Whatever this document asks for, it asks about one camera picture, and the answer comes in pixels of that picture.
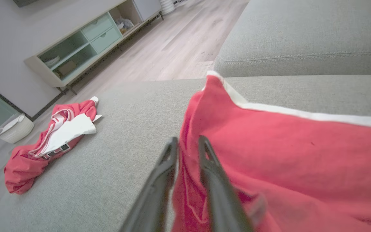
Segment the clothing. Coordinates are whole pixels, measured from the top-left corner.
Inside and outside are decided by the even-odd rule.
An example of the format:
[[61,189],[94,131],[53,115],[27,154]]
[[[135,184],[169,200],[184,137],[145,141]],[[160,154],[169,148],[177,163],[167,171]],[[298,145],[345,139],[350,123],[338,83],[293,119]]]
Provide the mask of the clothing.
[[40,134],[38,141],[32,145],[15,147],[11,157],[4,168],[5,186],[10,193],[23,194],[30,189],[35,178],[44,172],[48,163],[61,157],[71,150],[82,135],[74,138],[65,145],[59,147],[53,153],[45,154],[53,132],[57,131],[65,122],[71,121],[79,114],[85,114],[91,121],[96,116],[96,104],[98,98],[82,103],[68,105],[56,105],[52,111],[48,129]]
[[211,72],[181,128],[173,232],[210,231],[200,135],[247,214],[265,197],[258,231],[371,231],[371,117],[249,103]]

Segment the wall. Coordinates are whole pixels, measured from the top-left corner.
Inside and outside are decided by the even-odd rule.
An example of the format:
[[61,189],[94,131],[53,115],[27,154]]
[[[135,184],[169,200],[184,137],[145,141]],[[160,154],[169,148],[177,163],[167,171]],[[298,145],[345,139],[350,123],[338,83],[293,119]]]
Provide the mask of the wall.
[[59,94],[24,60],[122,0],[0,0],[0,94],[34,116]]

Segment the television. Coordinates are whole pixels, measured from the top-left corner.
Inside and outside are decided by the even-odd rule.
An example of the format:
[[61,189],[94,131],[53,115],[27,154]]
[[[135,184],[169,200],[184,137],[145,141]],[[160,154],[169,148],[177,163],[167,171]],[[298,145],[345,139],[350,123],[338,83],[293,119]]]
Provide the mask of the television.
[[36,2],[38,0],[14,0],[14,2],[19,6],[19,7],[23,7],[23,6],[26,6],[26,5],[29,5],[33,2]]

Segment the floor plank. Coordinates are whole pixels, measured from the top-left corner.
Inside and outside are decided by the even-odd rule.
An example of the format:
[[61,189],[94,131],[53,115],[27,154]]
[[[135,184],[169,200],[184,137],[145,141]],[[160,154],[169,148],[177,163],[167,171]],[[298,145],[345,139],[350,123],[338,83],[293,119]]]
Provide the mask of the floor plank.
[[[81,77],[57,104],[90,99],[123,82],[204,78],[249,0],[187,0],[165,20],[156,19],[135,33]],[[50,121],[53,106],[17,144],[0,143],[0,197],[6,191],[3,168],[15,146],[34,144]]]

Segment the sofa cushion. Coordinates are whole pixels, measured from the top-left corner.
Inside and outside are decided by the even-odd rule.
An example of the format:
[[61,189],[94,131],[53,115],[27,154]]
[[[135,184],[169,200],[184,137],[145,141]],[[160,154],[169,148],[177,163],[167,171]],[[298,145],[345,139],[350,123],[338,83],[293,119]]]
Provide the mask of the sofa cushion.
[[214,69],[225,77],[371,75],[371,0],[251,0]]
[[[371,116],[371,76],[228,78],[251,102]],[[99,95],[97,134],[0,201],[0,232],[118,231],[165,143],[178,136],[204,79],[120,85]],[[168,222],[173,220],[169,210]]]

